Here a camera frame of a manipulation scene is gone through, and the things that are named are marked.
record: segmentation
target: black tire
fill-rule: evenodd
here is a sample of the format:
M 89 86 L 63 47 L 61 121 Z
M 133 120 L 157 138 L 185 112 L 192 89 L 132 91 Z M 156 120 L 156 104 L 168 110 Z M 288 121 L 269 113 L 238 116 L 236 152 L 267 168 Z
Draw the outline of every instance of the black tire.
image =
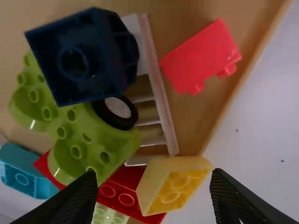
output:
M 98 115 L 99 118 L 101 118 L 110 126 L 117 128 L 119 130 L 128 131 L 132 129 L 136 124 L 136 122 L 138 121 L 138 111 L 135 108 L 134 104 L 125 96 L 114 97 L 114 98 L 117 98 L 126 104 L 126 106 L 131 112 L 130 117 L 124 118 L 113 113 L 106 105 L 105 100 L 107 99 L 93 101 L 92 102 L 93 110 Z

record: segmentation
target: white floor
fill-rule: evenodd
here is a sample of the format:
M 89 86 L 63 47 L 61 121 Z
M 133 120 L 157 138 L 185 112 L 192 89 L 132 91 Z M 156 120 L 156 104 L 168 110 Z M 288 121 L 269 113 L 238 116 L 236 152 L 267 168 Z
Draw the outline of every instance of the white floor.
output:
M 299 1 L 295 1 L 204 156 L 299 221 L 298 12 Z M 209 179 L 163 223 L 214 224 L 208 186 Z M 0 184 L 0 213 L 12 219 L 40 203 Z M 0 216 L 0 224 L 6 223 Z

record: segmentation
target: dark blue block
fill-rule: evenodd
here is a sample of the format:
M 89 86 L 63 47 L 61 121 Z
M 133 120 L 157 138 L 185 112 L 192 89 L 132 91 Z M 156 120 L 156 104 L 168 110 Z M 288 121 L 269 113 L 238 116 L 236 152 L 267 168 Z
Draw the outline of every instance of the dark blue block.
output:
M 118 14 L 90 8 L 25 32 L 58 106 L 120 96 L 139 50 Z

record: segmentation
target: toy block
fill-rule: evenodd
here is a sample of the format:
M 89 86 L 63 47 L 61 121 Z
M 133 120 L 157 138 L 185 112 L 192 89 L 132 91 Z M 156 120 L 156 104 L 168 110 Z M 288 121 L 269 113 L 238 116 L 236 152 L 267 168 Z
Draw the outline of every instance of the toy block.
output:
M 199 156 L 153 158 L 136 189 L 142 215 L 182 208 L 212 169 Z
M 0 149 L 1 181 L 36 199 L 52 197 L 59 190 L 32 165 L 38 159 L 16 144 L 5 143 Z
M 118 14 L 90 8 L 25 32 L 59 107 L 120 96 L 139 49 Z
M 129 216 L 121 214 L 100 203 L 95 204 L 92 224 L 127 224 Z
M 162 58 L 160 67 L 179 94 L 187 91 L 195 95 L 210 76 L 233 74 L 241 59 L 229 30 L 218 19 Z
M 66 186 L 58 182 L 48 169 L 49 151 L 34 163 L 34 166 L 60 190 Z M 126 216 L 146 224 L 159 224 L 166 213 L 144 217 L 138 205 L 136 189 L 144 173 L 144 167 L 120 166 L 105 183 L 99 187 L 97 202 Z
M 14 119 L 31 130 L 48 132 L 54 141 L 49 170 L 64 185 L 87 169 L 97 173 L 101 185 L 140 146 L 137 129 L 123 131 L 98 116 L 94 102 L 57 107 L 32 52 L 17 77 L 9 110 Z

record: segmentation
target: yellow block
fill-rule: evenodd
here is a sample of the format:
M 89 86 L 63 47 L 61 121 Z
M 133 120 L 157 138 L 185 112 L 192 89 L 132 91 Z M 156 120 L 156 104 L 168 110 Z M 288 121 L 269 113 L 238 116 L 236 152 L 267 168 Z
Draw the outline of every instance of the yellow block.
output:
M 182 208 L 212 169 L 200 156 L 153 158 L 136 190 L 142 215 Z

